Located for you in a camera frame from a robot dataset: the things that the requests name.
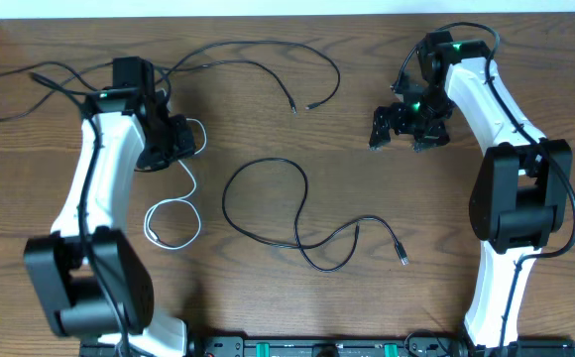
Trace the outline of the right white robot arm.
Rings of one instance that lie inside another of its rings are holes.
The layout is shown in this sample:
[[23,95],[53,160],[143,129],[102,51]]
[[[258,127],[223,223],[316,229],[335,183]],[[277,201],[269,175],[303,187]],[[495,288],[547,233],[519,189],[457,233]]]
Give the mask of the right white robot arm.
[[456,42],[449,32],[429,33],[413,49],[425,87],[404,72],[392,90],[398,102],[374,112],[369,146],[407,134],[416,150],[444,146],[445,120],[460,110],[483,154],[469,200],[472,229],[480,241],[474,295],[451,356],[574,356],[571,340],[518,336],[518,313],[528,275],[575,206],[569,176],[572,152],[549,140],[523,115],[505,88],[484,42]]

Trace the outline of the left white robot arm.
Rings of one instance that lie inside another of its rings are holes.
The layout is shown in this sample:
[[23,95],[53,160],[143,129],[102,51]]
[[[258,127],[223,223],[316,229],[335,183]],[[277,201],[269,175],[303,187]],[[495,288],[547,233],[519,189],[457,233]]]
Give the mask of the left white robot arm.
[[155,306],[152,279],[125,236],[134,168],[156,112],[138,88],[89,93],[65,204],[24,263],[51,331],[93,338],[122,356],[185,356],[186,324]]

